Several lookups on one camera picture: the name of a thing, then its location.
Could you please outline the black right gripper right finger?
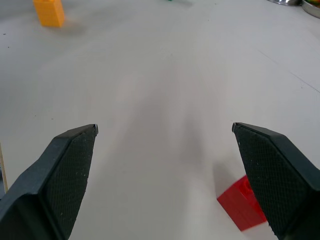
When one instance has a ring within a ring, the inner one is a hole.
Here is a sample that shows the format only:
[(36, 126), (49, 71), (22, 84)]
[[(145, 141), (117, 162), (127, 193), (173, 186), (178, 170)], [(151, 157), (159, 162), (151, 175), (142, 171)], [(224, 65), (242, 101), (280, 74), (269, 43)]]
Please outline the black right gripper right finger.
[(320, 240), (320, 170), (283, 134), (232, 126), (253, 193), (278, 240)]

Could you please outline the red toy brick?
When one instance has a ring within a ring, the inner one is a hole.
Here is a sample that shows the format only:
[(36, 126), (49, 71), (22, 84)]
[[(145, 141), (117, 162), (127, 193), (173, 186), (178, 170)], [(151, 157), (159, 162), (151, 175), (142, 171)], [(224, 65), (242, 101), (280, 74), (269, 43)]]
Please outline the red toy brick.
[(246, 175), (225, 190), (217, 201), (242, 232), (267, 221)]

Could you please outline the steel bowl with vegetables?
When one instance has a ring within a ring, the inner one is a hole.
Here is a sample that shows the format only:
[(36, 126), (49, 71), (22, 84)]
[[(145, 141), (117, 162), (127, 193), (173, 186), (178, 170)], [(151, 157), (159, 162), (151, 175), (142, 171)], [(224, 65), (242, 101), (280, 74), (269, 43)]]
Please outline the steel bowl with vegetables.
[(320, 19), (320, 0), (302, 0), (301, 7), (309, 15)]

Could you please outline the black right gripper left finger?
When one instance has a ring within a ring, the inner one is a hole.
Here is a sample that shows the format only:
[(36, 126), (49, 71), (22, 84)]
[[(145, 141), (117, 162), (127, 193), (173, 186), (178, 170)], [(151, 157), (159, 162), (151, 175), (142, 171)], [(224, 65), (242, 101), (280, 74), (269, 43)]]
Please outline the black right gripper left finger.
[(98, 126), (52, 139), (0, 199), (0, 240), (68, 240), (84, 198)]

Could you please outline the orange toy brick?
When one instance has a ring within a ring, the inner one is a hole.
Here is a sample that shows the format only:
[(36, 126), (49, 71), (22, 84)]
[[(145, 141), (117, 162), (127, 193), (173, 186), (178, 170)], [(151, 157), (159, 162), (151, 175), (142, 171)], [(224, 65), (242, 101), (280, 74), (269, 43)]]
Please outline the orange toy brick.
[(61, 0), (33, 0), (39, 22), (44, 27), (60, 28), (65, 22)]

